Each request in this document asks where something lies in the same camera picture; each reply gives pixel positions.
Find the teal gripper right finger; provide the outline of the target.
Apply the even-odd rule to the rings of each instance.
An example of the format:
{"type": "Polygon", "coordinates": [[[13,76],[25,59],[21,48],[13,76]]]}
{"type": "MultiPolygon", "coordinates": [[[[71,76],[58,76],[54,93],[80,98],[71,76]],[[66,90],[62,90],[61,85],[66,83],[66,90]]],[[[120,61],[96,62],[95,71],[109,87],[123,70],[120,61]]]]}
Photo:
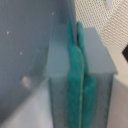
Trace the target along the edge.
{"type": "Polygon", "coordinates": [[[84,31],[81,22],[77,23],[78,43],[84,58],[84,86],[83,86],[83,104],[82,104],[82,126],[81,128],[90,128],[93,120],[96,102],[96,78],[89,74],[85,47],[84,31]]]}

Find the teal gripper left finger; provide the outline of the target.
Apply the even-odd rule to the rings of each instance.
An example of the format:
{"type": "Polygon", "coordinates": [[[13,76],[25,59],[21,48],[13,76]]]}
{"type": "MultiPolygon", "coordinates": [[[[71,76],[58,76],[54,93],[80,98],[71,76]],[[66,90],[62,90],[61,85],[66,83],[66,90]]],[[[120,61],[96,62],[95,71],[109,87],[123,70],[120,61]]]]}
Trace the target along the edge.
{"type": "Polygon", "coordinates": [[[80,128],[83,59],[80,49],[74,44],[71,20],[67,22],[67,37],[70,58],[70,69],[67,76],[67,121],[68,128],[80,128]]]}

